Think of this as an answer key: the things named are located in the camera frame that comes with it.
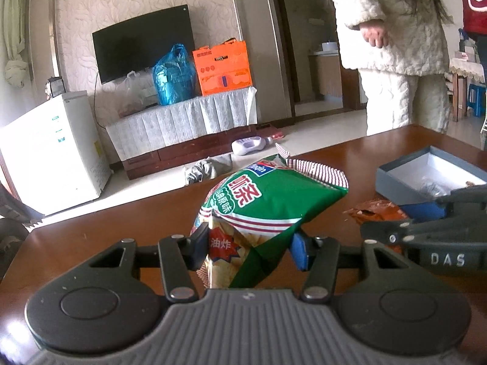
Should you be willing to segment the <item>white pajama person's hand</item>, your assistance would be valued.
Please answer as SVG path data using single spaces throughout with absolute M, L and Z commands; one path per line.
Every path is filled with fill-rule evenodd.
M 382 20 L 370 20 L 359 25 L 363 39 L 372 47 L 382 49 L 389 45 L 389 33 L 385 22 Z

